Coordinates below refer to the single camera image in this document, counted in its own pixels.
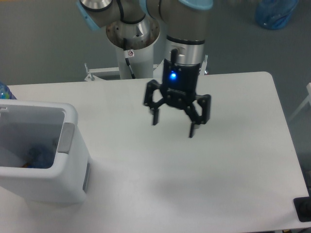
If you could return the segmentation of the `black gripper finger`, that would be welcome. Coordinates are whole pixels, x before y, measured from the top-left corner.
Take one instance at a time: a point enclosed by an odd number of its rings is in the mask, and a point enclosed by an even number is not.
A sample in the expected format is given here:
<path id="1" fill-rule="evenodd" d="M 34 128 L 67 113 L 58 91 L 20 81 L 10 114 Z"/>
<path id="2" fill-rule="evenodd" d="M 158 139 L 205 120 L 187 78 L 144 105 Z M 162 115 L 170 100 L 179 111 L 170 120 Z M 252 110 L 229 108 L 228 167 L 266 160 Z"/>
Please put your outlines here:
<path id="1" fill-rule="evenodd" d="M 197 103 L 201 107 L 201 114 L 196 111 L 194 103 Z M 192 103 L 187 103 L 183 109 L 186 115 L 190 118 L 190 132 L 189 138 L 192 138 L 195 134 L 195 130 L 198 126 L 206 124 L 210 119 L 211 109 L 211 95 L 196 95 Z"/>
<path id="2" fill-rule="evenodd" d="M 156 90 L 159 90 L 162 95 L 162 99 L 160 99 L 158 102 L 154 102 L 153 100 L 153 95 Z M 152 125 L 156 125 L 158 123 L 159 107 L 165 104 L 166 100 L 167 100 L 167 88 L 163 84 L 160 84 L 156 80 L 151 80 L 146 84 L 143 104 L 144 106 L 150 108 L 150 112 L 153 115 Z"/>

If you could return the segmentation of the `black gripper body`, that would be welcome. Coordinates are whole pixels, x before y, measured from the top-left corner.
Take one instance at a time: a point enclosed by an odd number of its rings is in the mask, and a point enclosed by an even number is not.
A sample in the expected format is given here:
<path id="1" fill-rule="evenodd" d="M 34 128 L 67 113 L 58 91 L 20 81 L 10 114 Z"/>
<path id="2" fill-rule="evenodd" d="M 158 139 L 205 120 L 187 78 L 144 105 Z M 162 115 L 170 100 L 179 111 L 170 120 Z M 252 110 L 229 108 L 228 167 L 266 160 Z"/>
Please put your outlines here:
<path id="1" fill-rule="evenodd" d="M 166 104 L 179 110 L 194 110 L 199 69 L 199 63 L 183 66 L 164 59 L 162 84 L 159 88 L 162 99 L 159 100 L 159 105 Z"/>

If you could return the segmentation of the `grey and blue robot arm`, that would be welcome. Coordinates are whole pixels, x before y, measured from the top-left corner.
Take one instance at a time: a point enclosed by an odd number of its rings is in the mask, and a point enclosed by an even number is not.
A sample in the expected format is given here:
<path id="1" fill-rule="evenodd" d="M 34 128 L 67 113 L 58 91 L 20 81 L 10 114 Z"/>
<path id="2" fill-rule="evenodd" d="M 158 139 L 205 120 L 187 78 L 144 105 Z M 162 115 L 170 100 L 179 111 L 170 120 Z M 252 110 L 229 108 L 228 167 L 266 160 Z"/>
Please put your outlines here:
<path id="1" fill-rule="evenodd" d="M 190 136 L 210 118 L 211 96 L 196 93 L 204 73 L 207 15 L 211 0 L 79 0 L 83 19 L 92 30 L 105 28 L 118 57 L 121 79 L 149 78 L 143 104 L 158 123 L 160 106 L 183 110 Z M 162 81 L 153 77 L 153 46 L 167 25 Z"/>

